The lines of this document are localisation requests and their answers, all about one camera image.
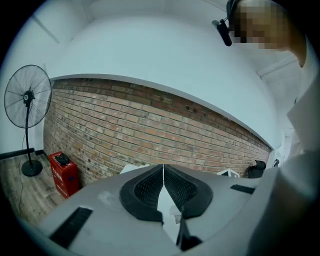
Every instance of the black vent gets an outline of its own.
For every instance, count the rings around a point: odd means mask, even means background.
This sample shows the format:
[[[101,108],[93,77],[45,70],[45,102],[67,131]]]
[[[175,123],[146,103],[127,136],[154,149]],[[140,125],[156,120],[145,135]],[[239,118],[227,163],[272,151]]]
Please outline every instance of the black vent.
[[[238,184],[232,185],[230,187],[230,189],[244,192],[244,193],[248,193],[248,194],[253,194],[255,192],[255,188],[253,188],[253,187],[241,186]]]
[[[134,188],[134,194],[146,205],[157,209],[159,193],[163,187],[162,168],[141,180]]]
[[[157,207],[163,185],[163,165],[158,164],[127,181],[120,190],[120,202],[139,220],[162,222],[162,213]]]
[[[213,199],[212,189],[203,181],[179,170],[180,166],[164,165],[164,186],[185,219],[198,217]]]
[[[61,247],[68,248],[92,212],[90,209],[79,207],[51,235],[50,239]]]

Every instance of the red box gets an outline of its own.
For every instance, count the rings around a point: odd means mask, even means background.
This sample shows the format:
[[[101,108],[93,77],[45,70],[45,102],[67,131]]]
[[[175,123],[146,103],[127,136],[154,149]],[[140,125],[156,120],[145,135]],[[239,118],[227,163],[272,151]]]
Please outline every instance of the red box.
[[[49,161],[56,190],[58,190],[64,198],[69,198],[79,190],[78,168],[72,161],[65,166],[60,165],[55,156],[61,153],[60,151],[50,154]]]

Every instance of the microphone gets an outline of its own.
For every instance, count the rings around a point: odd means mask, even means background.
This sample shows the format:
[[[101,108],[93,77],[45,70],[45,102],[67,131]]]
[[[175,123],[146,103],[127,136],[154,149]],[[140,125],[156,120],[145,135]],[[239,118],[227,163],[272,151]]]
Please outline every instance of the microphone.
[[[218,30],[220,36],[223,39],[224,44],[228,47],[231,46],[232,41],[229,36],[229,29],[227,28],[225,20],[224,19],[221,19],[220,21],[214,20],[212,21],[212,25],[216,27],[216,29]]]

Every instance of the fan base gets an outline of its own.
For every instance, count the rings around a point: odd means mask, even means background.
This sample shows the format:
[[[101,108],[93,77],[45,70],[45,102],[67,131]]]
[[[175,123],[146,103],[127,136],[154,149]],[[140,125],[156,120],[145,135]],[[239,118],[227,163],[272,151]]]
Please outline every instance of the fan base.
[[[26,161],[22,165],[21,170],[25,176],[33,177],[41,173],[42,168],[42,164],[39,161],[33,160],[32,165],[30,165],[29,161]]]

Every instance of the wooden floor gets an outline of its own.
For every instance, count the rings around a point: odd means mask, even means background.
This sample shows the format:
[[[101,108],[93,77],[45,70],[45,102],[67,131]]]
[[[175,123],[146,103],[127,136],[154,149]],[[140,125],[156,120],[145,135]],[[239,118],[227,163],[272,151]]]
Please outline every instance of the wooden floor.
[[[28,160],[27,155],[0,160],[0,181],[16,216],[37,225],[65,199],[56,190],[50,163],[41,155],[31,154],[31,159],[42,163],[43,169],[34,177],[27,177],[19,168]]]

